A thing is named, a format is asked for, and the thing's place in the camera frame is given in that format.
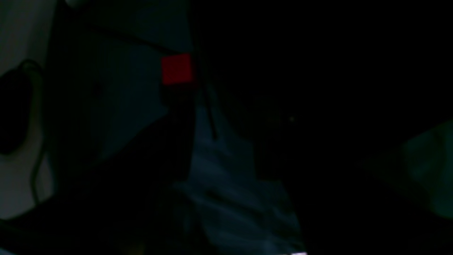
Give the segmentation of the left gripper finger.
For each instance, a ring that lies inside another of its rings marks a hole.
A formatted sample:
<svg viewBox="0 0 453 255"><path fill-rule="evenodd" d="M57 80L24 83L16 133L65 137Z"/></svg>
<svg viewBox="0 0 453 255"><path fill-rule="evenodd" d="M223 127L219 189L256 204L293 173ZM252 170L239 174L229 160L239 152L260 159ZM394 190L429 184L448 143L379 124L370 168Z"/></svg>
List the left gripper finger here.
<svg viewBox="0 0 453 255"><path fill-rule="evenodd" d="M44 151L58 184L34 208L1 221L18 255L119 255L110 238L142 234L163 192L188 178L197 89L44 89Z"/></svg>

